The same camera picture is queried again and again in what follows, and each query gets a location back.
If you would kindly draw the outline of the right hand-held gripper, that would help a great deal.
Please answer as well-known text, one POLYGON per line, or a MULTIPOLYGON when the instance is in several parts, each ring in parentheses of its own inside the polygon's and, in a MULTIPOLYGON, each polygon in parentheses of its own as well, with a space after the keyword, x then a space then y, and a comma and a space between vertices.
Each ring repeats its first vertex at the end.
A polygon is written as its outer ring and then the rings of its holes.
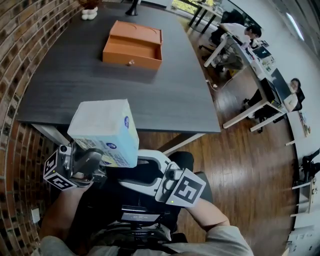
POLYGON ((119 179, 125 188, 155 197, 157 202, 167 205, 190 208, 195 206, 205 189, 206 182, 189 169, 181 169, 175 162, 158 150, 139 149, 137 166, 148 161, 156 162, 163 178, 156 178, 151 183, 137 180, 119 179))

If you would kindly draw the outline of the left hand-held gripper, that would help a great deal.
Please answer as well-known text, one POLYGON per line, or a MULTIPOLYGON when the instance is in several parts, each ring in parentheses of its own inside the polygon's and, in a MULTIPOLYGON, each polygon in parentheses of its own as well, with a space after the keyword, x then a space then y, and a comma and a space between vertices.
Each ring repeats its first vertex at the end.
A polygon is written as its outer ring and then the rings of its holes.
POLYGON ((62 191, 103 183, 107 175, 101 166, 102 156, 97 148, 83 150, 75 143, 61 144, 45 161, 43 179, 62 191))

